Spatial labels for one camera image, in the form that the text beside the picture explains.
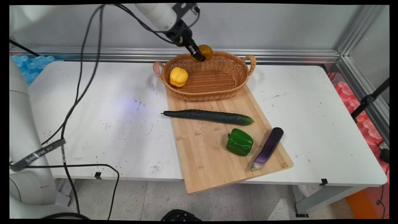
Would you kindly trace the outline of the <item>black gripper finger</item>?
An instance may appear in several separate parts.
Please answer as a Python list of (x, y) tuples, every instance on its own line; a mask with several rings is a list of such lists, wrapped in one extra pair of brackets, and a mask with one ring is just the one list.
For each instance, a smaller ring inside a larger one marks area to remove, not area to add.
[(194, 62), (204, 62), (206, 57), (202, 54), (194, 40), (190, 40), (186, 49), (190, 52)]

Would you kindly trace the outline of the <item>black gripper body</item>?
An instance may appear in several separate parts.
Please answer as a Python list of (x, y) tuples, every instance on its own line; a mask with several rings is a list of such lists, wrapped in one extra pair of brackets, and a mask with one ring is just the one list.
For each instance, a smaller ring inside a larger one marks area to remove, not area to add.
[(167, 32), (167, 37), (177, 46), (190, 46), (194, 43), (192, 30), (182, 19)]

